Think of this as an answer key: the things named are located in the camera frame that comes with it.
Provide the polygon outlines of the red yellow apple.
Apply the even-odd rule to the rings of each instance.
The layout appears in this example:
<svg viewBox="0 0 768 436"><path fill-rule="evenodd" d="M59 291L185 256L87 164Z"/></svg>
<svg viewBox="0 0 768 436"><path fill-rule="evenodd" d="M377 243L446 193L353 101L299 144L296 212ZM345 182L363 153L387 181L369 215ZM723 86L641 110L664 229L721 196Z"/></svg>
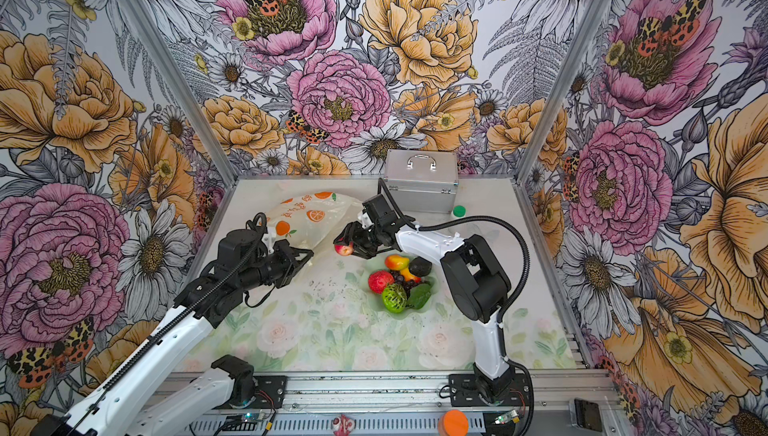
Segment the red yellow apple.
<svg viewBox="0 0 768 436"><path fill-rule="evenodd" d="M349 244L335 244L334 249L337 254L340 256L351 256L354 254L354 245L352 243Z"/></svg>

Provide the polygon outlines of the light green wavy plate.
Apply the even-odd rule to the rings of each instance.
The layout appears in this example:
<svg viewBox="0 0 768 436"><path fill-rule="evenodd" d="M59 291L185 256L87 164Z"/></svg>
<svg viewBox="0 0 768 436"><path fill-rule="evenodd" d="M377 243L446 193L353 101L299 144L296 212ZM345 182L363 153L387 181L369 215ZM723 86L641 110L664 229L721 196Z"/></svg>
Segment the light green wavy plate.
<svg viewBox="0 0 768 436"><path fill-rule="evenodd" d="M410 261L417 257L412 254L398 252L398 251L388 251L383 254L377 255L372 260L364 263L364 270L363 270L363 288L366 290L368 299L370 300L370 303L372 305L372 308L377 311L383 311L385 314L393 316L398 319L403 319L405 317L409 316L415 316L417 313L426 313L431 310L434 310L436 305L438 303L441 303L441 297L443 296L442 292L444 290L445 284L441 281L441 276L438 272L438 268L436 264L432 263L432 271L430 274L426 277L420 278L422 280L421 283L428 283L432 285L432 296L429 299L429 301L426 303L426 305L420 309L420 310L414 310L409 309L406 307L405 311L400 314L392 314L388 312L382 303L381 300L381 294L375 294L373 293L369 287L368 287L368 277L371 273L379 270L389 271L387 267L385 266L385 259L387 256L392 254L398 254L402 256L406 256L410 259ZM396 271L389 271L395 278L395 283L397 283L397 278L402 275L406 278L412 278L413 276L409 271L408 268L406 270L403 270L401 272Z"/></svg>

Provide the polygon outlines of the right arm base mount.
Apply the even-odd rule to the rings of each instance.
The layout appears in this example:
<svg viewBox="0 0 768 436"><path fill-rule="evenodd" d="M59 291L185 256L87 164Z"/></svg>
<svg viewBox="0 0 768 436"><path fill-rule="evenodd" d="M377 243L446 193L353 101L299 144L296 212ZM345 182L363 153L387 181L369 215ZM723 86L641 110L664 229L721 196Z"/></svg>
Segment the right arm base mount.
<svg viewBox="0 0 768 436"><path fill-rule="evenodd" d="M530 378L517 371L512 376L490 380L480 375L454 373L448 376L444 395L452 407L530 407L533 405Z"/></svg>

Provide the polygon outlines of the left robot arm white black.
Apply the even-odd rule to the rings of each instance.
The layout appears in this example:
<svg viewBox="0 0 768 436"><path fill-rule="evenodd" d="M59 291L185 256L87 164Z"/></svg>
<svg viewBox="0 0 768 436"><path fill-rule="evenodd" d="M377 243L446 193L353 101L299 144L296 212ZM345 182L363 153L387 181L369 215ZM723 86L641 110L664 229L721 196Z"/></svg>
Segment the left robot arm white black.
<svg viewBox="0 0 768 436"><path fill-rule="evenodd" d="M150 336L96 390L64 416L44 417L35 435L126 435L142 407L175 366L250 290L288 285L311 261L310 249L272 240L263 230L237 229L219 243L216 259L176 297Z"/></svg>

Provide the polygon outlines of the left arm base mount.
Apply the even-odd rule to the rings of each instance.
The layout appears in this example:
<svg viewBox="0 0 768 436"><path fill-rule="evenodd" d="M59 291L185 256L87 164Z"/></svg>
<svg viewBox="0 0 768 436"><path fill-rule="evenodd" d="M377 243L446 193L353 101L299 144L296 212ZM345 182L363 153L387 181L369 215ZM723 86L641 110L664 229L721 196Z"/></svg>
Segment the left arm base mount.
<svg viewBox="0 0 768 436"><path fill-rule="evenodd" d="M234 385L231 405L242 409L281 409L288 378L257 375L239 378Z"/></svg>

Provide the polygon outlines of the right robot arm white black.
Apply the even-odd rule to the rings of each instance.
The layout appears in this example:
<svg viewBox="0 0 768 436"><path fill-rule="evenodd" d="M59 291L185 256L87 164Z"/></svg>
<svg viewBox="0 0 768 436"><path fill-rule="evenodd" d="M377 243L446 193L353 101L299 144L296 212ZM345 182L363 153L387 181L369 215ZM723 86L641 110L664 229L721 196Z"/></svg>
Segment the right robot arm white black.
<svg viewBox="0 0 768 436"><path fill-rule="evenodd" d="M486 239L445 231L466 223L490 223L511 233L521 250L521 272L513 285ZM435 225L421 225L383 194L363 203L355 221L333 240L343 256L371 259L398 249L438 264L460 312L472 323L475 343L475 388L488 405L498 405L528 369L512 361L506 350L503 319L521 295L530 275L530 251L521 232L494 216L468 216Z"/></svg>

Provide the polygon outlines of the cream translucent plastic bag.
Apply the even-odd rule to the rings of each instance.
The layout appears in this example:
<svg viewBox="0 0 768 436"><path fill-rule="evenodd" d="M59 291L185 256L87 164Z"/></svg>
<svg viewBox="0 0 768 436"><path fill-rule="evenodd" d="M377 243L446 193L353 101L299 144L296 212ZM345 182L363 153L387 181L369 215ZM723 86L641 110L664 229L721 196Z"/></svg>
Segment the cream translucent plastic bag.
<svg viewBox="0 0 768 436"><path fill-rule="evenodd" d="M362 203L333 191L290 198L269 210L268 225L291 246L315 249L328 243L362 210Z"/></svg>

